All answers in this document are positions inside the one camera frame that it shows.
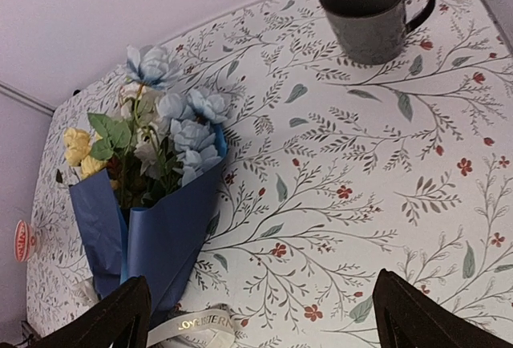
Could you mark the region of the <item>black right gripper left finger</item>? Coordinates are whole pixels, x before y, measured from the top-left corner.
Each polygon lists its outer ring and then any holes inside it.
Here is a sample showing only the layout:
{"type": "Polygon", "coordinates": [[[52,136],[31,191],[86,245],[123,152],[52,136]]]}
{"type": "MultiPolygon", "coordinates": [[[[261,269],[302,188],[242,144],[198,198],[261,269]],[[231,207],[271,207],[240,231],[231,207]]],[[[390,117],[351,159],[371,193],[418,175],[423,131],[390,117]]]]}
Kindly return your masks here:
{"type": "Polygon", "coordinates": [[[132,277],[67,326],[33,347],[145,347],[151,295],[144,277],[132,277]]]}

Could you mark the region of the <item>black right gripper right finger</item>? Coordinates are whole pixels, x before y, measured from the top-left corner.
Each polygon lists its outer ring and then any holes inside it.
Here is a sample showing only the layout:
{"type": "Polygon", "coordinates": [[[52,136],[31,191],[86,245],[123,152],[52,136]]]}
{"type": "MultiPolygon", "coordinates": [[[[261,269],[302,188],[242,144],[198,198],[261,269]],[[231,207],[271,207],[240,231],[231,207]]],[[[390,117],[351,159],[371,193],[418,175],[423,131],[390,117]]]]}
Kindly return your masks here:
{"type": "Polygon", "coordinates": [[[372,299],[382,347],[512,348],[445,310],[392,271],[379,272],[372,299]]]}

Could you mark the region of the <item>blue wrapping paper sheet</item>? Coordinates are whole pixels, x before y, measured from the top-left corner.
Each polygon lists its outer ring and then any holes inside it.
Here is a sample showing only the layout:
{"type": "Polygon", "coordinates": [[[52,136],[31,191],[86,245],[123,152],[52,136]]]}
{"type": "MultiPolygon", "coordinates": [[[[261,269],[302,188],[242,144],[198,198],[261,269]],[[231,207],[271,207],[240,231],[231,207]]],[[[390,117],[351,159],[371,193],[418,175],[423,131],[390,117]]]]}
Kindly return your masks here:
{"type": "Polygon", "coordinates": [[[216,208],[222,164],[150,208],[120,208],[107,172],[70,188],[71,203],[95,292],[112,293],[143,276],[151,315],[164,318],[184,294],[216,208]]]}

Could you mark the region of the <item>clear plastic wrap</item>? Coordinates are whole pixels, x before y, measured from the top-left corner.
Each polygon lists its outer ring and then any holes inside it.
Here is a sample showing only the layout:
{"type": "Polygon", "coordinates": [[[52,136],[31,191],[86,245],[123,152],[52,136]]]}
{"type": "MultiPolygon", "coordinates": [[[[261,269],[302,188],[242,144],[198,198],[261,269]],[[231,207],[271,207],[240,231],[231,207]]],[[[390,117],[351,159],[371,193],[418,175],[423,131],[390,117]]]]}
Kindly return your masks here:
{"type": "MultiPolygon", "coordinates": [[[[236,329],[231,315],[223,306],[214,306],[192,313],[180,311],[176,308],[180,296],[174,288],[166,288],[161,295],[155,297],[151,283],[147,279],[146,281],[151,295],[151,312],[145,347],[230,347],[233,345],[236,329]]],[[[124,282],[113,285],[99,301],[124,282]]]]}

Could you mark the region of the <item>yellow fake flower stem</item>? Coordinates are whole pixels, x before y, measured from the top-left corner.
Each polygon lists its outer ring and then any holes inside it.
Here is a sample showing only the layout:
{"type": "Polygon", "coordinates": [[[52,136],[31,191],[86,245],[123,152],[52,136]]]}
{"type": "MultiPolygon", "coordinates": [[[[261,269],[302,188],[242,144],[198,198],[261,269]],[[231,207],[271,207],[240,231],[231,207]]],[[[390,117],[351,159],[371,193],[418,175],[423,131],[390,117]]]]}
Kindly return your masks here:
{"type": "Polygon", "coordinates": [[[115,157],[112,156],[109,160],[98,160],[91,156],[93,145],[101,140],[103,137],[98,132],[95,133],[95,140],[91,141],[91,135],[88,132],[69,127],[63,134],[64,156],[71,171],[77,176],[78,182],[106,169],[111,179],[111,186],[116,190],[119,188],[119,182],[115,177],[115,157]]]}

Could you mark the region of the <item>white blue fake flower stem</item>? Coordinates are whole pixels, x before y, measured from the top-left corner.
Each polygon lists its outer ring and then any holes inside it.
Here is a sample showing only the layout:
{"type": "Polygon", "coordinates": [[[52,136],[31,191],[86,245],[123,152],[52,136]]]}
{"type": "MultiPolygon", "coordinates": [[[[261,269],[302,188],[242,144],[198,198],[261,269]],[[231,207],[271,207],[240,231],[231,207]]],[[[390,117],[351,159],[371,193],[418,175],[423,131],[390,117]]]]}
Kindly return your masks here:
{"type": "Polygon", "coordinates": [[[224,158],[219,141],[229,98],[206,87],[168,92],[156,104],[159,178],[168,192],[191,183],[224,158]]]}

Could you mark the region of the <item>pale blue fake flower stem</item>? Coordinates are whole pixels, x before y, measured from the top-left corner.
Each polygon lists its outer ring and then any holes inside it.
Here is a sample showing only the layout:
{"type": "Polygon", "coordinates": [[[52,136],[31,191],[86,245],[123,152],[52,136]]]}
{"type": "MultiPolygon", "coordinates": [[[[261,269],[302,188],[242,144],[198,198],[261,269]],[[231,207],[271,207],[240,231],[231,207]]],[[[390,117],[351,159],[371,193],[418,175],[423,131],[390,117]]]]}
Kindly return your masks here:
{"type": "Polygon", "coordinates": [[[125,84],[119,92],[121,116],[135,131],[156,119],[156,105],[181,76],[180,64],[167,47],[128,45],[125,84]]]}

